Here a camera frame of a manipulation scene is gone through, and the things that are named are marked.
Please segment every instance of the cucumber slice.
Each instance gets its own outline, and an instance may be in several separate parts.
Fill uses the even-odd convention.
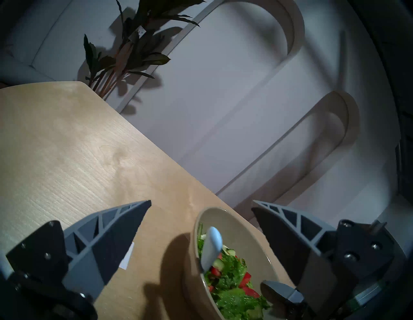
[[[236,254],[235,254],[235,250],[228,249],[228,250],[227,250],[227,252],[228,252],[228,254],[229,254],[230,256],[233,256],[233,257],[235,257],[235,256],[236,256]]]
[[[222,245],[222,251],[224,251],[225,254],[228,254],[228,247],[226,245]]]
[[[263,318],[261,306],[256,306],[255,309],[247,310],[249,320],[258,320]]]
[[[212,266],[221,272],[224,269],[224,262],[221,259],[216,259]]]

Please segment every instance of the potted plant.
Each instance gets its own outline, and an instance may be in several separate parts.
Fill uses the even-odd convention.
[[[90,75],[86,77],[88,85],[101,98],[121,81],[126,74],[138,74],[148,78],[153,76],[143,72],[149,65],[163,65],[169,58],[156,52],[156,48],[163,41],[160,33],[155,33],[152,27],[156,21],[177,20],[195,24],[189,20],[190,16],[176,14],[184,8],[205,2],[204,0],[140,0],[138,10],[133,18],[123,18],[122,7],[118,0],[122,21],[122,42],[116,54],[102,57],[102,52],[97,52],[96,47],[84,36],[83,46],[86,53],[86,63]]]

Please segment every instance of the bowl rim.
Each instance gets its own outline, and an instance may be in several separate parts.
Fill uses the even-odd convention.
[[[224,211],[225,213],[227,213],[228,215],[230,215],[234,220],[236,220],[237,222],[239,222],[239,223],[246,229],[246,231],[251,235],[252,239],[256,242],[256,244],[261,248],[262,252],[263,252],[264,255],[267,257],[267,260],[268,260],[268,262],[270,263],[272,270],[274,271],[275,275],[277,276],[277,272],[276,272],[276,270],[275,270],[275,268],[274,268],[271,260],[268,258],[267,254],[265,253],[265,251],[264,251],[263,248],[261,247],[259,241],[258,241],[257,238],[254,236],[254,234],[242,223],[242,220],[241,220],[241,219],[237,219],[238,217],[235,216],[234,214],[232,214],[230,211],[225,210],[224,208],[218,207],[218,206],[210,206],[210,207],[206,207],[206,208],[202,209],[202,210],[200,211],[200,213],[198,214],[197,219],[195,220],[195,224],[194,224],[194,227],[193,227],[192,232],[191,232],[191,237],[193,237],[193,244],[192,244],[191,250],[195,251],[195,259],[196,259],[197,261],[199,261],[198,243],[197,243],[197,236],[196,236],[196,235],[198,234],[199,221],[201,220],[202,215],[203,215],[207,210],[210,210],[210,209],[218,209],[218,210],[220,210],[220,211]],[[220,311],[220,310],[218,309],[218,307],[216,306],[215,301],[212,299],[211,293],[209,292],[209,289],[208,289],[208,287],[207,287],[207,283],[205,282],[204,275],[203,275],[202,270],[201,270],[201,268],[200,268],[200,263],[196,263],[196,268],[197,268],[198,277],[200,278],[201,282],[202,282],[203,285],[204,285],[204,290],[205,290],[205,292],[207,293],[209,302],[212,304],[214,310],[217,312],[217,314],[219,315],[219,317],[220,317],[222,320],[226,320],[226,319],[224,318],[224,316],[222,315],[221,311]]]

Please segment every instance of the plant stem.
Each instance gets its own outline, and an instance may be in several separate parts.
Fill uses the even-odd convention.
[[[99,87],[100,82],[101,82],[102,79],[103,79],[103,76],[104,76],[104,74],[103,74],[103,72],[102,72],[102,73],[99,75],[99,80],[97,81],[97,83],[95,84],[94,88],[92,89],[93,91],[96,92],[97,88]]]
[[[106,96],[106,95],[110,92],[110,90],[113,88],[113,86],[114,86],[115,84],[117,84],[118,81],[121,80],[121,79],[125,76],[125,74],[126,74],[126,72],[123,71],[123,72],[116,78],[116,80],[109,86],[109,88],[106,90],[106,92],[103,93],[103,95],[101,95],[100,97],[103,99],[104,96]]]
[[[109,77],[107,77],[106,82],[104,83],[104,85],[103,85],[103,87],[100,91],[100,94],[99,94],[100,97],[103,97],[102,93],[104,92],[104,90],[106,89],[106,87],[108,86],[110,81],[112,80],[112,77],[113,77],[114,74],[115,74],[115,69],[113,69],[112,72],[110,73]]]

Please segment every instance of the beige bowl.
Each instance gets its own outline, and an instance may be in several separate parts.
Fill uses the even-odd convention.
[[[261,294],[262,281],[278,281],[278,277],[261,245],[237,218],[221,208],[213,207],[202,211],[191,232],[184,263],[183,288],[186,298],[203,319],[225,320],[209,293],[200,269],[196,241],[200,223],[203,224],[203,232],[206,232],[209,227],[217,228],[222,235],[223,244],[234,249],[238,257],[245,259],[247,270],[252,276],[251,282],[254,290],[259,294]],[[264,320],[267,319],[278,318],[272,315],[271,309],[268,309],[264,311]]]

